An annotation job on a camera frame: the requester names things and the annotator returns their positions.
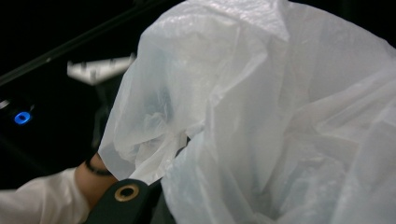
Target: plastic bag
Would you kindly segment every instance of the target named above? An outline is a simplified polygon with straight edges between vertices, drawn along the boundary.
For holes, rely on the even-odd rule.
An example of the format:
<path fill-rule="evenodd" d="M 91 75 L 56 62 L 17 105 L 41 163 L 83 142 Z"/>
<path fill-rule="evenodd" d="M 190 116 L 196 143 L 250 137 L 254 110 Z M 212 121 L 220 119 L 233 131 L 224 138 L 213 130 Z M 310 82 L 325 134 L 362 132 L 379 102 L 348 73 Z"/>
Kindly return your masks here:
<path fill-rule="evenodd" d="M 100 153 L 163 177 L 178 224 L 394 223 L 395 56 L 317 8 L 190 0 L 143 33 Z"/>

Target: metal grommet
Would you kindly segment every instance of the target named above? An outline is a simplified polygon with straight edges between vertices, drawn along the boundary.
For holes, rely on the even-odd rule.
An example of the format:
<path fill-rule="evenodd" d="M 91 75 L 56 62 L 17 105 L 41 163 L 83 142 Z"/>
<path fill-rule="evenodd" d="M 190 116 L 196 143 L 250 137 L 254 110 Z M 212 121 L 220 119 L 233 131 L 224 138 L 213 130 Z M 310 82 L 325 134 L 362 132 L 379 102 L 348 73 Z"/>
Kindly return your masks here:
<path fill-rule="evenodd" d="M 125 185 L 117 189 L 114 198 L 121 202 L 128 202 L 139 194 L 139 187 L 136 184 Z"/>

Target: blue light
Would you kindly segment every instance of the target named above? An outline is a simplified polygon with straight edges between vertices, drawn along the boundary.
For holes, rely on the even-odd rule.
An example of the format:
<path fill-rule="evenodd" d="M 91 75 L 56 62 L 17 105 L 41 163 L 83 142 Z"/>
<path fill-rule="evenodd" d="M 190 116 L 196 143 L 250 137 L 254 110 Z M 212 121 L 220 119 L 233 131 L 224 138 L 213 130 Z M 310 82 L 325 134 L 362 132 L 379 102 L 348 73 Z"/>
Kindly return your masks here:
<path fill-rule="evenodd" d="M 17 124 L 22 125 L 22 124 L 27 123 L 30 120 L 30 118 L 31 118 L 30 114 L 28 112 L 23 111 L 23 112 L 17 114 L 17 116 L 15 116 L 14 121 Z"/>

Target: sleeve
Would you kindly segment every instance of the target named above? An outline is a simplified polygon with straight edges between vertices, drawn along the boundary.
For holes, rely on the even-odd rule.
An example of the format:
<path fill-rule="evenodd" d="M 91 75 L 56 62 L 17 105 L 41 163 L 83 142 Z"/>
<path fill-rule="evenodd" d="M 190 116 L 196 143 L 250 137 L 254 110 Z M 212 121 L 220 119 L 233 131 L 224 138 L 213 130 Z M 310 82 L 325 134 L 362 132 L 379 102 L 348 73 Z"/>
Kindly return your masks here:
<path fill-rule="evenodd" d="M 0 191 L 0 223 L 78 224 L 89 206 L 79 191 L 76 168 L 33 179 L 16 190 Z"/>

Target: black wristband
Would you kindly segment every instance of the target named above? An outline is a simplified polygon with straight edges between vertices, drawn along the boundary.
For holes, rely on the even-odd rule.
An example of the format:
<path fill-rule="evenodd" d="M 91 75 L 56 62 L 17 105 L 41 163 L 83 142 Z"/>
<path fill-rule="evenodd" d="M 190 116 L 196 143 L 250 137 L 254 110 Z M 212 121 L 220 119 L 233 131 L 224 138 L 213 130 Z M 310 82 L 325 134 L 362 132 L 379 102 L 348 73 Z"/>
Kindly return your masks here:
<path fill-rule="evenodd" d="M 91 165 L 91 159 L 85 160 L 87 168 L 95 175 L 112 175 L 108 170 L 101 170 Z"/>

